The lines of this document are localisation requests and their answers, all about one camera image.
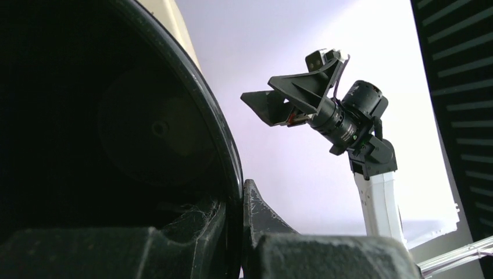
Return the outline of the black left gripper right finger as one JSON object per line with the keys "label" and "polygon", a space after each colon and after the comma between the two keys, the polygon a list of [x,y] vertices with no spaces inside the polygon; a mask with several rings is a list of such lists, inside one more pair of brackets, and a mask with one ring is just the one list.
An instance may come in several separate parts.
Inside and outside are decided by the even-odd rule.
{"label": "black left gripper right finger", "polygon": [[302,235],[263,200],[254,180],[245,180],[243,193],[245,278],[421,278],[391,238]]}

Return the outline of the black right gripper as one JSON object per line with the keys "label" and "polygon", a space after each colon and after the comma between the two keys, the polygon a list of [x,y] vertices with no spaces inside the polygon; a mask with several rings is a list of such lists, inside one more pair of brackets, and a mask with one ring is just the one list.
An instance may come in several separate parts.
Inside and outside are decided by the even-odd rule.
{"label": "black right gripper", "polygon": [[375,85],[358,80],[342,100],[327,98],[336,89],[350,55],[340,52],[320,70],[273,76],[267,91],[245,92],[241,100],[262,122],[273,126],[306,123],[332,143],[330,153],[339,156],[371,131],[388,107],[388,99]]}

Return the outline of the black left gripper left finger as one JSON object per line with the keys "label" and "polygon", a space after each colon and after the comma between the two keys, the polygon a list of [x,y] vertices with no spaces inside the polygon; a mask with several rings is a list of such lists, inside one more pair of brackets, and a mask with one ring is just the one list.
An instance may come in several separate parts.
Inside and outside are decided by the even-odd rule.
{"label": "black left gripper left finger", "polygon": [[2,278],[223,278],[223,202],[203,199],[164,229],[23,230],[1,246]]}

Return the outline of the large black plastic bin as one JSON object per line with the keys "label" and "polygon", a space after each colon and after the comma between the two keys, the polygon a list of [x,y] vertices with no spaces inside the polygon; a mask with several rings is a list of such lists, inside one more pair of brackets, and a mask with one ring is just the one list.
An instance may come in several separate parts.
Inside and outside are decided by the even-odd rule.
{"label": "large black plastic bin", "polygon": [[213,199],[237,278],[242,181],[205,78],[139,2],[1,2],[1,246],[23,230],[162,230]]}

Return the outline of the cream perforated plastic basket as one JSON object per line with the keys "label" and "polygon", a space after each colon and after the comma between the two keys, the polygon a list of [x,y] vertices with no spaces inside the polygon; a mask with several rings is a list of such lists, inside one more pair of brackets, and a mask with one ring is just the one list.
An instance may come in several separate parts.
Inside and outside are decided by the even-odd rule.
{"label": "cream perforated plastic basket", "polygon": [[186,23],[175,0],[138,0],[138,2],[171,33],[197,68],[202,71]]}

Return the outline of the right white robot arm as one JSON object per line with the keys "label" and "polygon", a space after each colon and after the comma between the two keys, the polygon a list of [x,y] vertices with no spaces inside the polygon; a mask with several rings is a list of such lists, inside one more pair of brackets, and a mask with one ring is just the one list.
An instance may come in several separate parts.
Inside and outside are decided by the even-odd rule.
{"label": "right white robot arm", "polygon": [[330,152],[348,155],[369,236],[406,242],[395,197],[395,149],[383,137],[388,99],[358,80],[342,99],[341,76],[350,60],[339,50],[320,49],[305,58],[306,73],[273,76],[268,91],[245,92],[241,100],[270,127],[307,124],[331,142]]}

